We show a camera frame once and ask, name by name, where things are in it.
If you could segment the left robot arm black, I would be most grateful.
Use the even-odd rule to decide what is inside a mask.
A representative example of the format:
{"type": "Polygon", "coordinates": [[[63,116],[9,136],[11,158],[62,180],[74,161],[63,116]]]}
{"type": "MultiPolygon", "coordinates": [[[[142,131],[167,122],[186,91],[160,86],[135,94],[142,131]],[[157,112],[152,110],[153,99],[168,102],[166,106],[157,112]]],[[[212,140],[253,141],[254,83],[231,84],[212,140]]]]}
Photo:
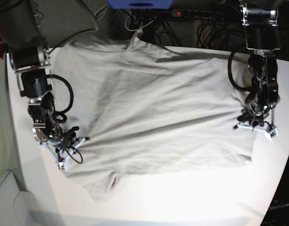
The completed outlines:
{"type": "Polygon", "coordinates": [[[236,51],[232,51],[228,60],[229,80],[236,90],[248,93],[234,128],[263,132],[271,140],[279,134],[274,125],[274,109],[280,100],[275,54],[280,50],[279,13],[277,7],[267,7],[262,0],[242,0],[240,10],[246,48],[250,52],[248,70],[252,77],[249,87],[237,85],[232,77],[232,60],[236,51]]]}

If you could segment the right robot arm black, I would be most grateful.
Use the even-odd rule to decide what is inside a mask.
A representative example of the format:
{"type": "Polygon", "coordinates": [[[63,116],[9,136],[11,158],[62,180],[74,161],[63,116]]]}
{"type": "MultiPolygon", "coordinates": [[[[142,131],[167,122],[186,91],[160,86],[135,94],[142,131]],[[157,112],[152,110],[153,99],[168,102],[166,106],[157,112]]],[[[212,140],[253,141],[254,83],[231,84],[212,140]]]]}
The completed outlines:
{"type": "Polygon", "coordinates": [[[10,65],[17,77],[20,96],[29,99],[28,113],[33,120],[34,138],[50,151],[61,170],[88,137],[76,137],[79,127],[64,130],[66,113],[72,108],[74,93],[69,82],[50,72],[50,53],[42,34],[40,19],[30,0],[0,0],[0,57],[6,50],[10,65]],[[52,79],[63,82],[70,95],[69,105],[57,111],[52,93],[52,79]]]}

